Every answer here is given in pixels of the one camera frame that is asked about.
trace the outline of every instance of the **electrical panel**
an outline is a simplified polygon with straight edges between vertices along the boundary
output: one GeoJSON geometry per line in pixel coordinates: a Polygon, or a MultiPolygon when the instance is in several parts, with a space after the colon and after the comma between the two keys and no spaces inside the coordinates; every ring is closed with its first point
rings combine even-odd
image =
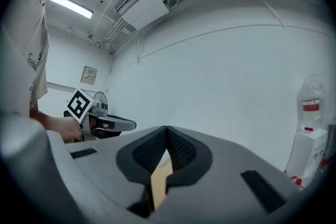
{"type": "Polygon", "coordinates": [[[80,82],[89,85],[94,85],[94,82],[96,81],[97,72],[98,72],[97,69],[85,66],[80,82]]]}

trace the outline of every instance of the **man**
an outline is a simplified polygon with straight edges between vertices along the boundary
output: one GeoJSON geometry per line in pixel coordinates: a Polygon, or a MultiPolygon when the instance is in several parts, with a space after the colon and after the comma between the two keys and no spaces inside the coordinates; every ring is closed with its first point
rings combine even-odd
{"type": "Polygon", "coordinates": [[[37,100],[48,91],[45,66],[49,37],[45,2],[12,0],[3,16],[0,41],[4,45],[2,53],[6,57],[4,64],[8,73],[3,79],[0,111],[29,116],[46,130],[58,132],[63,140],[81,140],[75,119],[48,116],[38,109],[37,100]]]}

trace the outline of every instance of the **water bottle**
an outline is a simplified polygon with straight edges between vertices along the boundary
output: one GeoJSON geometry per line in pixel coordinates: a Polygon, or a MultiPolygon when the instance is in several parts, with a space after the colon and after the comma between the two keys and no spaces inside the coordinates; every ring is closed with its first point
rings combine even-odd
{"type": "Polygon", "coordinates": [[[323,118],[324,86],[317,74],[309,74],[304,80],[300,96],[302,100],[302,128],[315,131],[321,128],[323,118]]]}

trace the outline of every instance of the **fluorescent light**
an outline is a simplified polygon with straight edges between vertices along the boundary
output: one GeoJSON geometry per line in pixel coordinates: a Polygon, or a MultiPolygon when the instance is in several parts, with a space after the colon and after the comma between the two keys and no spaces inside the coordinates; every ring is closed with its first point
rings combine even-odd
{"type": "Polygon", "coordinates": [[[77,4],[75,4],[74,2],[71,2],[71,1],[68,1],[68,0],[51,0],[59,5],[62,5],[66,8],[69,8],[70,10],[73,10],[74,12],[77,12],[87,18],[91,18],[93,12],[86,9],[86,8],[83,8],[77,4]]]}

